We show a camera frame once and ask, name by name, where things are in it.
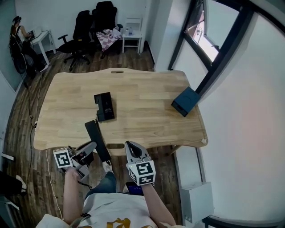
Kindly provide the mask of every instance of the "wooden floor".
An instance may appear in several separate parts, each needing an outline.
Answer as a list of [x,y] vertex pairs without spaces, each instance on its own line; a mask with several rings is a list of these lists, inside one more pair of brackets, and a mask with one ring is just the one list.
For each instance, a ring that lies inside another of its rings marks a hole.
[[[63,59],[68,56],[68,54],[62,54],[60,52],[56,55],[50,54],[49,59],[51,65],[48,70],[42,74],[38,109],[37,96],[39,93],[41,75],[38,74],[33,81],[28,82],[31,97],[31,115],[34,116],[32,120],[33,123],[41,110],[41,105],[54,75],[58,72],[69,71],[70,61],[67,64],[63,63]],[[110,67],[127,67],[137,70],[153,71],[154,67],[150,52],[147,48],[145,48],[144,52],[140,55],[136,53],[136,49],[129,48],[125,50],[124,54],[110,54],[103,60],[100,59],[100,56],[101,52],[95,52],[91,55],[87,54],[86,57],[89,58],[91,64],[87,65],[84,61],[80,60],[74,66],[73,73],[91,72]],[[54,148],[49,148],[47,151],[39,151],[34,149],[32,144],[31,152],[31,129],[28,92],[25,87],[22,86],[10,115],[4,142],[4,153],[14,156],[16,161],[6,161],[3,165],[4,172],[11,176],[20,175],[28,185],[28,193],[26,196],[12,197],[14,202],[20,206],[20,212],[16,209],[12,209],[17,227],[35,227],[46,213],[60,217],[49,182],[46,156],[49,160],[54,192],[61,210],[63,206],[64,174],[56,167],[52,152]],[[182,215],[174,157],[165,156],[170,149],[170,147],[152,148],[149,150],[149,153],[155,162],[155,189],[174,216],[177,224],[181,225]],[[31,158],[31,171],[27,180]],[[93,187],[99,183],[105,174],[99,157],[94,155],[94,158],[95,160],[90,165],[90,175],[87,180]],[[117,178],[117,191],[121,191],[125,183],[130,180],[126,169],[126,156],[112,157],[112,165]],[[80,194],[82,200],[88,190],[88,187],[81,186]]]

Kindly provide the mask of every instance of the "white chair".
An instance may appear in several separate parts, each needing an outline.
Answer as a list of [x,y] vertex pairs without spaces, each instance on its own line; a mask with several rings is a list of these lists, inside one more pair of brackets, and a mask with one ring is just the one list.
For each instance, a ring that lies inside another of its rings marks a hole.
[[[125,47],[131,47],[131,48],[138,48],[138,53],[139,53],[139,47],[141,45],[141,40],[142,40],[142,32],[141,32],[141,25],[142,25],[142,18],[141,17],[127,17],[126,18],[126,25],[125,28],[132,27],[133,34],[129,35],[126,33],[123,33],[123,47],[122,47],[122,52],[124,53],[124,48]],[[138,39],[138,45],[125,45],[125,38],[128,39]]]

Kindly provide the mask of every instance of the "patterned cloth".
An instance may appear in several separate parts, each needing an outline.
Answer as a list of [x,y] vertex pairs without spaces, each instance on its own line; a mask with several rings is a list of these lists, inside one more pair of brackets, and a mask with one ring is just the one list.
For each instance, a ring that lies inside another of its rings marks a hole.
[[104,33],[102,32],[97,32],[96,36],[98,40],[100,41],[100,44],[102,46],[102,51],[106,51],[116,40],[120,39],[121,33],[116,30],[115,28],[113,30],[111,29],[104,29]]

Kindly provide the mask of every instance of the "table cutout handle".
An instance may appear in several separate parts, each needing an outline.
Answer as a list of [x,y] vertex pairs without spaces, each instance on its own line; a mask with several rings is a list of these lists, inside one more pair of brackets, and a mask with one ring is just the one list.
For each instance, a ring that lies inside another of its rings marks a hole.
[[123,70],[112,70],[111,73],[124,73]]
[[106,145],[107,149],[124,149],[125,145],[123,143],[108,143]]

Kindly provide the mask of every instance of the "bottle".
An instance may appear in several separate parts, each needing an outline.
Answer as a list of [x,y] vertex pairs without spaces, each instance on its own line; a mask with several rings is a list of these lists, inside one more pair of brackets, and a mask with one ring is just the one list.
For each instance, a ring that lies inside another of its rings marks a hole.
[[130,27],[130,29],[129,29],[129,36],[130,35],[133,35],[133,29],[132,29],[132,27]]

